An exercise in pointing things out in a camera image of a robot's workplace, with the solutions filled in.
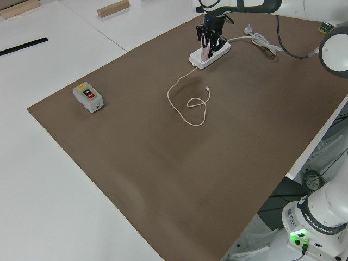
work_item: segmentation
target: yellow sticker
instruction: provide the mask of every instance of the yellow sticker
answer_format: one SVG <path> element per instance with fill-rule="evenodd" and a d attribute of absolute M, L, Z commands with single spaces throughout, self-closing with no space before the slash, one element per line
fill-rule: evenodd
<path fill-rule="evenodd" d="M 82 90 L 83 88 L 85 88 L 86 87 L 86 85 L 83 83 L 83 84 L 81 84 L 77 89 L 78 90 Z"/>

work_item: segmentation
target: white power strip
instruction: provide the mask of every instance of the white power strip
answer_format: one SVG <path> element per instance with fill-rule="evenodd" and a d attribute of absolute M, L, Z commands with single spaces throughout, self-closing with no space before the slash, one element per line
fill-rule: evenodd
<path fill-rule="evenodd" d="M 204 69 L 208 65 L 210 65 L 213 62 L 215 62 L 216 60 L 218 60 L 224 54 L 228 53 L 230 47 L 231 47 L 231 45 L 229 43 L 225 43 L 224 46 L 220 50 L 213 53 L 212 57 L 210 57 L 207 61 L 203 61 L 202 63 L 201 63 L 202 48 L 199 48 L 198 50 L 196 50 L 190 54 L 189 61 L 192 63 L 193 66 L 199 66 L 198 67 L 199 69 Z"/>

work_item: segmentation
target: brown mat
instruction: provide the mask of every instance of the brown mat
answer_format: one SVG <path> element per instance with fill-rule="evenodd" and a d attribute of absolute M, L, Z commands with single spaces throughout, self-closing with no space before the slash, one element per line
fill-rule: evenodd
<path fill-rule="evenodd" d="M 227 37 L 251 23 L 277 44 L 274 16 L 232 17 Z M 348 93 L 318 57 L 273 59 L 236 42 L 172 92 L 199 123 L 204 109 L 187 110 L 186 101 L 211 89 L 206 123 L 188 126 L 166 92 L 192 70 L 188 55 L 199 48 L 201 22 L 145 43 L 28 109 L 166 261 L 221 259 Z M 295 54 L 313 50 L 322 39 L 318 26 L 281 18 L 285 46 Z M 82 82 L 104 97 L 97 113 L 73 96 Z"/>

